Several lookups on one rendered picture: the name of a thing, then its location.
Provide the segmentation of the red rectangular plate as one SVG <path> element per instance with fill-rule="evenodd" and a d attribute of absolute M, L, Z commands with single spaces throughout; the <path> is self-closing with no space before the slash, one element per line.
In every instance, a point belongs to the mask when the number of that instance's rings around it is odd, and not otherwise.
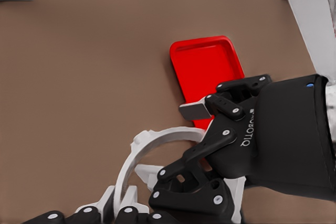
<path fill-rule="evenodd" d="M 245 78 L 234 46 L 225 36 L 177 41 L 170 47 L 170 57 L 185 98 L 184 104 L 215 93 L 222 82 Z M 236 132 L 233 143 L 204 158 L 225 178 L 238 178 L 250 172 L 253 147 L 244 146 L 243 142 L 249 121 L 254 116 L 255 101 L 252 97 L 240 104 L 245 116 L 238 121 L 221 113 L 209 119 L 192 120 L 205 134 L 208 130 L 228 128 Z"/>

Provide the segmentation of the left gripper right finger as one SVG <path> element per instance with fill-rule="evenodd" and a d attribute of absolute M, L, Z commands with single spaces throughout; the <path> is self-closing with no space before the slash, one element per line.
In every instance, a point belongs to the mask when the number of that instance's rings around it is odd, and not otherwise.
<path fill-rule="evenodd" d="M 181 224 L 166 211 L 156 211 L 151 214 L 139 213 L 133 206 L 123 207 L 114 224 Z"/>

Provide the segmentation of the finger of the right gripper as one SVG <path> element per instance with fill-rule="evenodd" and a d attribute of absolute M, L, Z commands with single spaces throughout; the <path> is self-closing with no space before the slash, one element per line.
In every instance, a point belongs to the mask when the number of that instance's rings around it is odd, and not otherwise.
<path fill-rule="evenodd" d="M 233 143 L 233 129 L 208 130 L 197 145 L 158 173 L 149 199 L 153 210 L 167 211 L 177 220 L 231 220 L 235 206 L 224 177 L 205 171 L 200 160 Z"/>
<path fill-rule="evenodd" d="M 217 85 L 215 93 L 197 102 L 180 105 L 179 112 L 188 121 L 209 119 L 219 113 L 238 121 L 245 116 L 240 104 L 259 95 L 261 89 L 270 83 L 272 79 L 268 74 L 222 82 Z"/>

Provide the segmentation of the white drainage pipe clamp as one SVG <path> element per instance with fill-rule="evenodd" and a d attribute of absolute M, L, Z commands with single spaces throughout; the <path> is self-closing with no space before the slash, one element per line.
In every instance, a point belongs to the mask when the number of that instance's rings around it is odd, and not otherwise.
<path fill-rule="evenodd" d="M 113 221 L 119 211 L 126 206 L 133 206 L 139 213 L 151 214 L 156 211 L 149 205 L 149 199 L 158 182 L 157 175 L 163 166 L 141 165 L 140 159 L 154 148 L 177 140 L 201 142 L 205 131 L 193 127 L 173 127 L 159 132 L 143 131 L 139 133 L 131 144 L 130 155 L 126 158 L 113 187 L 111 210 Z M 178 220 L 181 224 L 242 224 L 241 203 L 245 178 L 228 179 L 224 182 L 230 189 L 234 201 L 234 214 L 231 220 Z"/>

